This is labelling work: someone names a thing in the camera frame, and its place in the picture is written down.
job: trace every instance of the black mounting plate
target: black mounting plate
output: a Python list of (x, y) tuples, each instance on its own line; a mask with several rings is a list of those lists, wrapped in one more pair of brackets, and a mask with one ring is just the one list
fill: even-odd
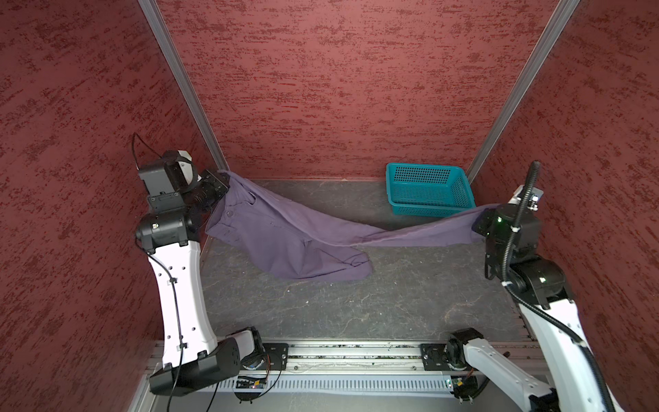
[(445, 361), (443, 343), (421, 343), (423, 370), (452, 370)]

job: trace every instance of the mesh basket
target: mesh basket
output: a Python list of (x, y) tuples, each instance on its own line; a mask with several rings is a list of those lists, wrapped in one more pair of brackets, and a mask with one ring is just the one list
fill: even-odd
[(476, 207), (465, 172), (457, 166), (389, 163), (387, 196), (397, 215), (445, 218)]

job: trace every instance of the red textured wall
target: red textured wall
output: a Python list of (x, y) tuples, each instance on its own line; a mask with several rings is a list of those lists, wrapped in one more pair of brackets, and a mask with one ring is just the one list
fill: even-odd
[(0, 9), (0, 409), (123, 411), (161, 328), (128, 135), (210, 158), (135, 0)]
[(565, 270), (628, 411), (659, 409), (659, 3), (582, 0), (473, 185), (544, 165), (541, 253)]
[(161, 0), (233, 171), (468, 167), (556, 0)]

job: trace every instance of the wire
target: wire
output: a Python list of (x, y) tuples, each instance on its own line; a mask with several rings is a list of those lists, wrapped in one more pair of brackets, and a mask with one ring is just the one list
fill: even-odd
[(508, 270), (509, 270), (508, 262), (510, 259), (510, 253), (513, 248), (513, 242), (515, 241), (515, 233), (516, 233), (513, 230), (513, 228), (519, 230), (519, 222), (521, 221), (522, 213), (527, 208), (527, 204), (529, 203), (529, 199), (531, 197), (536, 180), (538, 179), (539, 173), (540, 173), (540, 162), (534, 160), (531, 163), (531, 166), (529, 167), (529, 172), (527, 173), (527, 179), (524, 184), (524, 191), (521, 196), (521, 200), (517, 205), (517, 213), (515, 214), (515, 218), (513, 219), (513, 223), (511, 224), (510, 236), (508, 237), (508, 242), (506, 242), (505, 248), (503, 250), (503, 255), (501, 256), (501, 283), (505, 287), (505, 290), (508, 291), (508, 293), (510, 293), (510, 295), (513, 297), (515, 301), (517, 301), (520, 305), (523, 305), (524, 307), (526, 307), (527, 309), (529, 309), (531, 312), (535, 313), (542, 319), (545, 319), (547, 322), (554, 325), (556, 328), (558, 328), (563, 333), (568, 335), (570, 339), (572, 339), (572, 342), (575, 345), (579, 346), (581, 353), (583, 353), (584, 357), (586, 358), (586, 361), (588, 362), (590, 370), (592, 371), (593, 377), (595, 379), (595, 383), (597, 384), (597, 387), (600, 390), (600, 395), (602, 396), (602, 401), (604, 402), (604, 406), (606, 410), (609, 412), (613, 412), (615, 411), (614, 403), (611, 399), (611, 395), (609, 394), (609, 389), (606, 385), (606, 382), (604, 381), (604, 375), (602, 374), (600, 367), (597, 365), (595, 356), (592, 354), (592, 352), (586, 345), (585, 341), (581, 338), (581, 336), (579, 336), (571, 328), (568, 328), (565, 324), (560, 322), (558, 319), (554, 318), (553, 316), (549, 315), (543, 310), (536, 308), (535, 305), (526, 302), (524, 299), (522, 299), (522, 297), (520, 297), (515, 292), (515, 290), (513, 290), (512, 285), (510, 283), (507, 283)]
[(471, 376), (472, 373), (474, 373), (474, 369), (473, 369), (473, 368), (472, 368), (472, 369), (469, 371), (469, 373), (463, 378), (463, 380), (467, 380), (467, 379), (469, 379), (469, 377)]
[(179, 301), (176, 297), (176, 287), (174, 284), (176, 283), (176, 279), (174, 279), (169, 273), (169, 270), (163, 265), (159, 260), (155, 259), (153, 256), (149, 254), (144, 248), (142, 248), (138, 243), (137, 243), (137, 238), (135, 238), (135, 246), (138, 247), (144, 254), (151, 260), (153, 260), (155, 263), (159, 264), (163, 270), (165, 270), (165, 273), (167, 276), (169, 276), (169, 283), (171, 284), (171, 290), (174, 293), (174, 307), (176, 309), (176, 323), (179, 327), (179, 348), (181, 348), (181, 358), (179, 359), (179, 368), (176, 370), (176, 377), (174, 378), (174, 383), (171, 386), (171, 392), (169, 393), (169, 399), (167, 400), (167, 412), (169, 412), (169, 406), (171, 405), (171, 398), (174, 396), (174, 389), (176, 389), (176, 385), (179, 383), (179, 377), (181, 375), (181, 368), (183, 366), (183, 335), (181, 333), (181, 317), (179, 316)]
[(266, 355), (267, 362), (268, 364), (266, 365), (266, 382), (268, 381), (268, 377), (270, 376), (270, 355)]
[(210, 411), (210, 405), (213, 404), (213, 399), (215, 399), (215, 394), (217, 393), (217, 388), (219, 387), (219, 382), (215, 385), (215, 390), (213, 391), (213, 397), (210, 398), (210, 403), (208, 404), (208, 407), (206, 408), (206, 412)]
[(131, 137), (130, 150), (132, 152), (132, 159), (135, 161), (135, 169), (137, 169), (137, 170), (140, 169), (140, 166), (137, 164), (137, 156), (135, 155), (135, 138), (140, 139), (140, 141), (142, 142), (143, 145), (145, 145), (149, 150), (151, 150), (157, 157), (162, 159), (162, 156), (159, 155), (155, 150), (153, 150), (151, 148), (151, 146), (146, 144), (146, 142), (144, 140), (142, 140), (142, 138), (140, 137), (139, 134), (133, 133), (130, 137)]
[[(277, 379), (275, 379), (275, 383), (273, 383), (272, 386), (270, 386), (265, 392), (262, 392), (259, 396), (257, 396), (256, 398), (254, 398), (252, 400), (256, 400), (256, 399), (262, 397), (263, 395), (265, 395), (266, 393), (270, 392), (270, 390), (277, 385), (277, 382), (279, 382), (279, 378), (281, 378), (281, 370), (284, 369), (284, 364), (283, 364), (283, 361), (281, 360), (281, 358), (279, 358), (279, 357), (276, 357), (276, 358), (279, 359), (279, 374), (277, 375)], [(269, 365), (270, 365), (270, 355), (268, 355), (268, 366)]]

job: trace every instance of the gray floor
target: gray floor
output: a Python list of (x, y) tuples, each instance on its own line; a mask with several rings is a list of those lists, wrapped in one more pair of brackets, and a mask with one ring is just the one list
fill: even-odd
[[(384, 183), (258, 181), (313, 209), (399, 229), (431, 221), (395, 216)], [(374, 273), (362, 281), (277, 279), (220, 241), (202, 254), (202, 285), (211, 325), (222, 336), (255, 326), (271, 338), (445, 339), (472, 326), (492, 341), (525, 334), (507, 293), (482, 275), (484, 245), (363, 248)]]

